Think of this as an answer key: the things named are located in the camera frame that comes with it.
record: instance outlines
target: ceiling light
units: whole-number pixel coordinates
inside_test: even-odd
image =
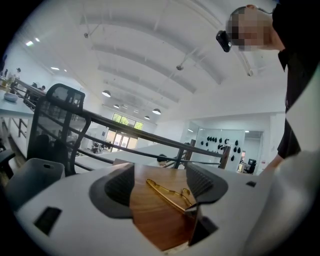
[[[104,96],[107,96],[107,97],[111,97],[111,93],[110,93],[110,91],[108,91],[108,90],[104,90],[103,92],[102,92],[102,94],[104,95]]]
[[[159,108],[155,108],[154,110],[152,110],[153,113],[157,114],[157,115],[161,115],[161,111]]]

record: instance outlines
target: metal railing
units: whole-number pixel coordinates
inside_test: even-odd
[[[36,107],[37,103],[36,102],[31,102],[28,97],[30,95],[33,95],[33,96],[37,96],[37,97],[40,98],[42,96],[45,96],[46,93],[41,91],[41,90],[39,90],[39,89],[37,89],[37,88],[34,88],[34,87],[32,87],[32,86],[30,86],[30,85],[28,85],[26,83],[24,83],[23,81],[21,81],[19,79],[16,79],[15,81],[19,85],[21,85],[24,88],[26,88],[26,91],[20,90],[18,88],[13,88],[13,90],[15,91],[15,93],[20,98],[23,98],[23,102],[27,106],[29,106],[31,108],[31,110],[33,110]],[[174,158],[163,157],[167,161],[173,161],[175,169],[177,169],[179,167],[180,163],[189,163],[189,162],[202,163],[202,164],[208,164],[208,165],[219,165],[219,163],[213,163],[213,162],[199,162],[199,161],[184,160],[183,155],[184,155],[185,151],[193,152],[193,153],[199,153],[199,154],[202,154],[202,155],[208,155],[208,156],[212,156],[212,157],[218,157],[218,158],[225,157],[223,154],[218,154],[218,153],[214,153],[214,152],[211,152],[211,151],[203,150],[203,149],[200,149],[200,148],[197,148],[197,147],[194,147],[194,146],[186,145],[186,144],[183,144],[183,143],[171,140],[171,139],[160,137],[160,136],[154,135],[152,133],[148,133],[148,132],[145,132],[145,131],[142,131],[142,130],[139,130],[139,129],[136,129],[136,128],[133,128],[133,127],[130,127],[130,126],[127,126],[127,125],[124,125],[122,123],[107,119],[105,117],[102,117],[99,114],[90,112],[90,111],[85,110],[85,109],[83,109],[83,112],[90,116],[92,122],[97,123],[97,124],[102,125],[102,126],[105,126],[105,127],[109,127],[109,129],[114,129],[114,130],[117,130],[119,132],[123,132],[123,133],[126,133],[128,135],[135,136],[135,137],[138,137],[138,138],[141,138],[141,139],[144,139],[144,140],[148,140],[148,141],[155,142],[155,143],[158,143],[158,144],[162,144],[162,145],[165,145],[165,146],[177,148],[178,149],[178,154],[177,154],[176,157],[174,157]],[[47,116],[47,117],[49,117],[53,122],[55,122],[55,123],[57,123],[59,125],[62,124],[59,120],[57,120],[57,119],[55,119],[55,118],[53,118],[51,116]],[[20,119],[19,120],[19,124],[17,124],[16,122],[14,122],[14,123],[17,125],[17,127],[19,129],[19,135],[20,135],[20,133],[22,133],[23,136],[26,137],[24,132],[21,131],[21,125],[24,125],[25,127],[27,127],[27,125],[23,122],[23,120]],[[80,134],[80,132],[78,130],[76,130],[76,129],[72,128],[72,127],[69,127],[69,129],[72,132],[74,132],[74,133],[76,133],[78,135]],[[87,138],[87,139],[92,140],[94,142],[100,143],[100,144],[102,144],[104,146],[107,146],[107,147],[110,146],[112,148],[116,148],[116,149],[119,149],[119,150],[122,150],[122,151],[126,151],[126,152],[129,152],[129,153],[133,153],[133,154],[137,154],[137,155],[141,155],[141,156],[145,156],[145,157],[150,157],[150,158],[158,158],[159,157],[158,155],[154,155],[154,154],[150,154],[150,153],[144,153],[144,152],[140,152],[140,151],[137,151],[137,150],[133,150],[133,149],[129,149],[129,148],[126,148],[126,147],[122,147],[122,146],[119,146],[119,145],[115,145],[113,143],[106,142],[104,140],[92,137],[92,136],[87,135],[87,134],[84,135],[84,138]],[[113,164],[112,160],[106,159],[106,158],[98,156],[96,154],[89,153],[89,152],[86,152],[86,151],[81,150],[81,149],[78,149],[77,151],[80,154],[86,155],[86,156],[88,156],[90,158],[93,158],[93,159],[96,159],[96,160],[99,160],[99,161],[102,161],[102,162],[105,162],[105,163]],[[78,166],[78,167],[81,167],[81,168],[83,168],[85,170],[88,170],[88,171],[92,170],[90,167],[85,166],[83,164],[80,164],[78,162],[75,162],[75,165]]]

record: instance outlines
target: wooden panel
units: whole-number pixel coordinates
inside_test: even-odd
[[[192,236],[195,220],[165,201],[146,183],[146,179],[180,192],[183,188],[189,189],[186,170],[135,164],[130,209],[135,226],[160,250],[168,250],[187,242]],[[168,195],[165,191],[163,193],[179,206],[187,208],[179,196]],[[192,204],[196,202],[192,194],[186,197]]]

